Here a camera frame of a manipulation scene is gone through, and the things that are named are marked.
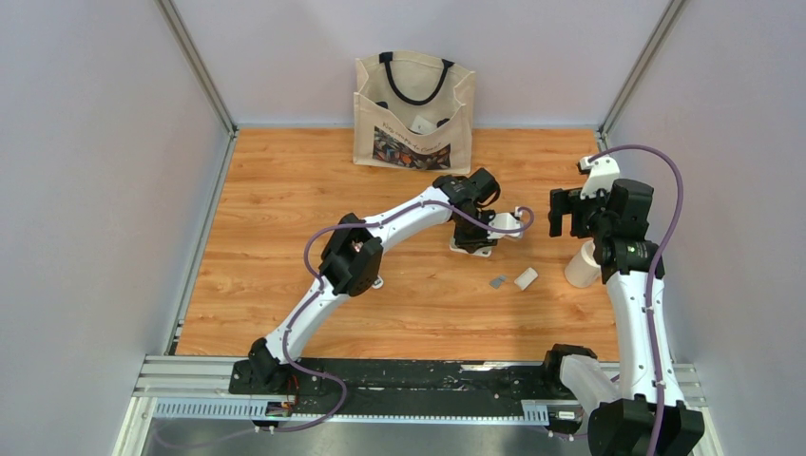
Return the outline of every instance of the robotic arm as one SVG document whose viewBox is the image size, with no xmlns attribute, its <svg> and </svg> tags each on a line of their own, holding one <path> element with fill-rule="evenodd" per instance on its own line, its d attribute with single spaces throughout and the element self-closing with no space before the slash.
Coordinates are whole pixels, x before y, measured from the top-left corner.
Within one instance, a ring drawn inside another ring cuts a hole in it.
<svg viewBox="0 0 806 456">
<path fill-rule="evenodd" d="M 321 230 L 305 249 L 306 265 L 315 274 L 311 288 L 276 329 L 253 343 L 248 369 L 240 376 L 259 385 L 276 382 L 279 388 L 281 379 L 273 379 L 281 377 L 276 371 L 301 356 L 308 340 L 338 306 L 373 285 L 386 252 L 420 231 L 453 219 L 451 250 L 480 257 L 488 257 L 499 238 L 521 238 L 528 226 L 521 223 L 520 211 L 496 214 L 485 209 L 498 199 L 500 191 L 484 168 L 469 178 L 441 176 L 394 209 L 365 219 L 351 213 L 337 226 Z M 329 231 L 333 234 L 317 273 L 307 264 L 308 250 L 315 238 Z"/>
<path fill-rule="evenodd" d="M 658 251 L 657 244 L 644 238 L 653 189 L 620 179 L 619 166 L 611 158 L 593 163 L 585 158 L 578 167 L 588 174 L 582 188 L 550 192 L 549 234 L 561 235 L 563 215 L 570 214 L 571 235 L 593 237 L 594 259 L 601 267 L 616 316 L 622 371 L 616 390 L 590 356 L 592 352 L 582 348 L 555 354 L 554 371 L 589 416 L 588 442 L 593 455 L 646 454 L 653 411 L 658 407 L 664 408 L 658 453 L 687 455 L 704 433 L 704 423 L 701 413 L 686 409 L 672 367 L 663 321 L 662 261 L 654 276 L 649 276 L 652 257 Z M 648 280 L 653 281 L 650 307 L 645 306 Z M 647 312 L 654 319 L 654 329 L 647 324 Z M 663 375 L 662 404 L 654 373 L 652 346 L 656 342 Z"/>
</svg>

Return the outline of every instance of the beige bag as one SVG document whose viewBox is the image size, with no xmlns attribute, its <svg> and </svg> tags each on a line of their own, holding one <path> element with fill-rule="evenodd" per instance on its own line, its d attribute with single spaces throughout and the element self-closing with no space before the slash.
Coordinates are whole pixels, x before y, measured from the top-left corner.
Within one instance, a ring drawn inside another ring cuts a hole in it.
<svg viewBox="0 0 806 456">
<path fill-rule="evenodd" d="M 355 69 L 354 163 L 470 172 L 474 71 L 410 51 L 356 59 Z"/>
</svg>

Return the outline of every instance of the white cylinder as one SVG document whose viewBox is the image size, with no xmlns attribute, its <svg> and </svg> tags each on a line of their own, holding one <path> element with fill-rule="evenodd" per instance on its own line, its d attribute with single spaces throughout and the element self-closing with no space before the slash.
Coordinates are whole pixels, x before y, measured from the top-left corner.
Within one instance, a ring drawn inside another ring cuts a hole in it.
<svg viewBox="0 0 806 456">
<path fill-rule="evenodd" d="M 586 288 L 602 275 L 602 270 L 593 259 L 593 241 L 582 244 L 582 248 L 566 266 L 566 280 L 577 288 Z"/>
</svg>

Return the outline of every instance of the gray floor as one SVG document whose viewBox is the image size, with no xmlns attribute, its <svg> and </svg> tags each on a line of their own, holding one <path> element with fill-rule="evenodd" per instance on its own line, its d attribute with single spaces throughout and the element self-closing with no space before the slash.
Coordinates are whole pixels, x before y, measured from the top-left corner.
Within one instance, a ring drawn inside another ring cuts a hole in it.
<svg viewBox="0 0 806 456">
<path fill-rule="evenodd" d="M 192 445 L 248 429 L 231 420 L 156 420 L 152 428 L 170 444 Z M 213 446 L 171 449 L 149 437 L 144 456 L 589 456 L 587 441 L 548 439 L 541 430 L 517 426 L 389 425 L 326 423 L 301 432 L 248 433 Z"/>
</svg>

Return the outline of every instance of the wood surface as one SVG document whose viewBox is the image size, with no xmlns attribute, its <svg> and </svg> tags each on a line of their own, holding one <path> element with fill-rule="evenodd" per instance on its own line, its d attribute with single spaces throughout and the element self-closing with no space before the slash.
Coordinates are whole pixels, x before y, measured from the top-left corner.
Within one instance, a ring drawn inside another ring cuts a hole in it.
<svg viewBox="0 0 806 456">
<path fill-rule="evenodd" d="M 177 354 L 237 355 L 272 331 L 312 278 L 306 240 L 355 212 L 386 211 L 429 186 L 437 174 L 352 163 L 351 129 L 245 129 L 240 132 L 184 321 Z M 575 163 L 596 152 L 590 130 L 482 129 L 472 168 L 501 184 L 497 211 L 530 206 L 537 219 L 521 241 L 502 240 L 489 258 L 448 250 L 452 222 L 384 256 L 385 285 L 337 309 L 305 356 L 542 360 L 554 343 L 584 345 L 617 360 L 606 289 L 578 290 L 563 270 L 582 245 L 548 237 L 548 191 L 581 186 Z M 315 267 L 326 242 L 312 252 Z M 527 267 L 539 277 L 521 292 Z M 499 289 L 489 282 L 500 276 Z"/>
</svg>

